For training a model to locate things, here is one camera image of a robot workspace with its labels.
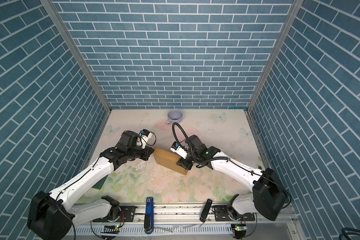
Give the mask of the brown cardboard box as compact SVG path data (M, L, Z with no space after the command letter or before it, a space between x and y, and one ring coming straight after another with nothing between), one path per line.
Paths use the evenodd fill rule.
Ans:
M187 175L188 170L177 165L178 160L181 159L180 156L175 155L173 153L169 153L159 148L154 148L153 155L158 165L163 166L172 171L175 171L179 174Z

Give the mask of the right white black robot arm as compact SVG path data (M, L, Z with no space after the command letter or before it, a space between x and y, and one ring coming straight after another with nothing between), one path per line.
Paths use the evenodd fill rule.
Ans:
M246 195L238 194L230 201L231 215L257 211L270 221L277 219L289 194L274 170L247 166L216 147L207 148L196 135L186 139L185 144L184 147L175 141L171 146L171 151L181 157L178 166L186 170L191 170L194 164L208 167L228 175L251 191Z

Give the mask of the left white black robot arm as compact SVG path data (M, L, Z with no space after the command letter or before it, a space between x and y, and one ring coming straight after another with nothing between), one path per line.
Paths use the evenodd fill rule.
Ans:
M70 230L96 219L122 221L120 203L103 196L91 204L75 207L77 200L92 187L101 187L109 174L121 165L140 159L148 161L154 149L148 141L155 134L124 131L114 147L100 153L97 160L61 186L35 194L30 203L27 228L43 240L61 240Z

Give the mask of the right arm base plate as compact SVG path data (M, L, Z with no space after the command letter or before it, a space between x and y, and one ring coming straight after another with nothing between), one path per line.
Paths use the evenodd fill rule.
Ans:
M211 210L216 222L253 222L256 220L253 213L245 213L240 215L232 207L228 207L227 205L213 205Z

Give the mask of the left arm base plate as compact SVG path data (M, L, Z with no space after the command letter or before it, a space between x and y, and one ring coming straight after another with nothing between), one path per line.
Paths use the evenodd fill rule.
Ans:
M119 215L117 216L116 220L108 220L107 217L99 218L93 220L95 223L131 223L134 221L135 213L136 213L136 206L120 206Z

